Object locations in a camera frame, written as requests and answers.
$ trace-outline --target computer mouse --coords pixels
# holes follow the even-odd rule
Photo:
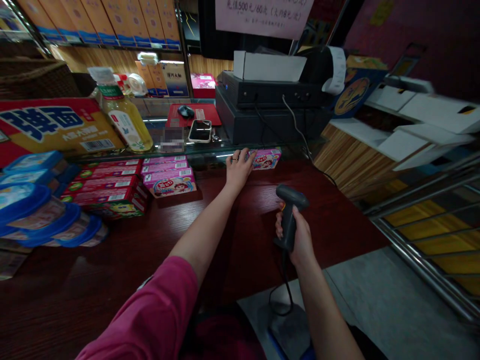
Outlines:
[[[177,111],[180,115],[187,119],[193,118],[195,116],[195,111],[187,105],[181,105]]]

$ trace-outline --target pink sleeve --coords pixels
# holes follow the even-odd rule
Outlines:
[[[192,266],[181,257],[167,257],[77,359],[176,359],[197,293]]]

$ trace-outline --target left hand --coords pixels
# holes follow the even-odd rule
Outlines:
[[[225,188],[234,191],[236,194],[245,186],[247,178],[252,172],[252,163],[257,155],[254,151],[249,157],[247,152],[249,149],[245,147],[242,151],[235,150],[233,156],[226,158],[226,184]]]

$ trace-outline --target barcode scanner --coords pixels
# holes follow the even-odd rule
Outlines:
[[[283,236],[276,237],[273,242],[284,250],[292,252],[295,244],[295,231],[297,231],[297,222],[294,218],[294,205],[298,211],[302,211],[310,206],[310,202],[305,195],[292,189],[289,186],[280,184],[276,187],[276,195],[285,202],[283,207],[283,217],[281,219],[281,227]]]

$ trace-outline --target hand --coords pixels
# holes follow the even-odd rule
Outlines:
[[[235,150],[233,156],[226,158],[226,184],[225,188],[233,191],[235,195],[238,195],[245,186],[247,178],[252,172],[252,163],[257,155],[257,151],[254,151],[247,159],[248,148],[244,148],[242,151]]]
[[[279,204],[280,209],[283,209],[284,205],[285,204],[281,202]],[[282,217],[282,212],[276,214],[275,232],[279,238],[283,236]],[[293,206],[293,217],[296,221],[296,232],[293,251],[290,253],[290,261],[295,267],[297,267],[310,260],[315,260],[315,253],[312,246],[312,235],[310,234],[309,223],[305,220],[296,206]]]

